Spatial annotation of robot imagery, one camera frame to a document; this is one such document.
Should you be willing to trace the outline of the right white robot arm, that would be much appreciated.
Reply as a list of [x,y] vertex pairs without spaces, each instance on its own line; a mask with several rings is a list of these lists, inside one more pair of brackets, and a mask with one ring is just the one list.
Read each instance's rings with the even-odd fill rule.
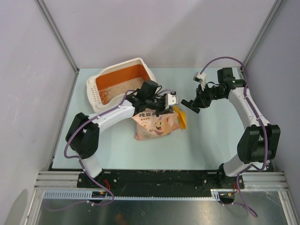
[[204,72],[195,73],[193,80],[199,85],[195,99],[188,102],[192,111],[199,113],[201,109],[208,108],[213,100],[227,99],[234,106],[244,127],[244,133],[237,144],[237,154],[220,166],[221,173],[216,176],[217,184],[227,188],[233,183],[233,177],[250,168],[264,171],[267,161],[276,155],[281,130],[260,112],[245,80],[236,79],[229,67],[217,71],[218,83],[212,86],[209,86]]

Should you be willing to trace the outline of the white orange litter box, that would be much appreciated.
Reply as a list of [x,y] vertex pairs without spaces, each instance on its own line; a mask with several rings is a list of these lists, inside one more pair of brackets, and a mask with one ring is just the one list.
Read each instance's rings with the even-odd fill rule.
[[153,72],[141,58],[134,58],[103,69],[86,82],[87,97],[94,112],[99,113],[119,103],[124,94],[114,97],[108,104],[102,104],[99,91],[125,81],[141,77],[143,81],[156,81]]

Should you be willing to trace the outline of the yellow plastic litter scoop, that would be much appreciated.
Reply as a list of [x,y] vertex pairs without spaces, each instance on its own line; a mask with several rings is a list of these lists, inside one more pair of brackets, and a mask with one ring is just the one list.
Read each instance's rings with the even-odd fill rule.
[[178,106],[174,106],[173,110],[178,114],[177,120],[181,129],[187,128],[187,118],[184,111],[182,111]]

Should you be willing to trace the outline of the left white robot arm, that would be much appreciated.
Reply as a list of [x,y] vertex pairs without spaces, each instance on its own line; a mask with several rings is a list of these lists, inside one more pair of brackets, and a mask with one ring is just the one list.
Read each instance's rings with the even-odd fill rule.
[[103,168],[97,160],[100,135],[115,124],[145,111],[160,115],[169,109],[168,94],[157,92],[161,86],[152,80],[143,82],[136,90],[127,90],[116,105],[100,113],[78,113],[67,132],[64,157],[77,159],[88,174],[87,182],[97,188],[103,184]]

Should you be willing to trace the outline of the pink cat litter bag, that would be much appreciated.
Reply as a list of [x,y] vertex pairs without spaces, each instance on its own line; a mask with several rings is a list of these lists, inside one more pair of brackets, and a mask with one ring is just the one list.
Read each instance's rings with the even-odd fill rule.
[[160,138],[181,129],[178,113],[172,108],[168,113],[157,115],[155,110],[147,109],[134,115],[136,122],[135,139],[138,141]]

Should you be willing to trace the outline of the black bag sealing clip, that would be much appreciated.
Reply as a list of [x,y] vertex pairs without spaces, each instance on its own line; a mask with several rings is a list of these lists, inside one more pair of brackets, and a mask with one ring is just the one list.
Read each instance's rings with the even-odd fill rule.
[[181,104],[184,105],[185,107],[187,107],[188,109],[192,110],[193,112],[195,113],[199,113],[200,112],[200,109],[199,108],[194,108],[192,107],[192,103],[193,103],[193,100],[190,100],[190,101],[186,101],[186,100],[181,100]]

